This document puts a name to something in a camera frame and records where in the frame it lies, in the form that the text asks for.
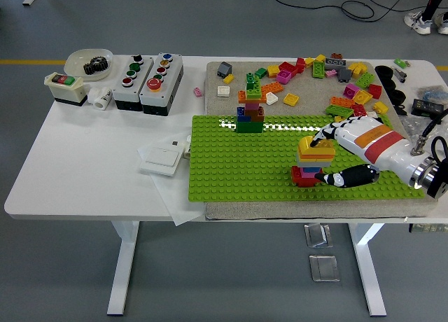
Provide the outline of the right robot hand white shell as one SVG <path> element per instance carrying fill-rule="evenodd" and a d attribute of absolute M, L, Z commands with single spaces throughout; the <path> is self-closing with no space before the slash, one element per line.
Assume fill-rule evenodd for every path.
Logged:
<path fill-rule="evenodd" d="M 326 125 L 315 135 L 311 146 L 315 147 L 324 139 L 336 140 L 346 151 L 365 161 L 365 164 L 334 174 L 315 175 L 316 179 L 331 186 L 350 188 L 373 183 L 378 180 L 381 171 L 389 170 L 413 188 L 428 189 L 439 172 L 436 161 L 429 154 L 413 156 L 409 140 L 368 116 Z"/>

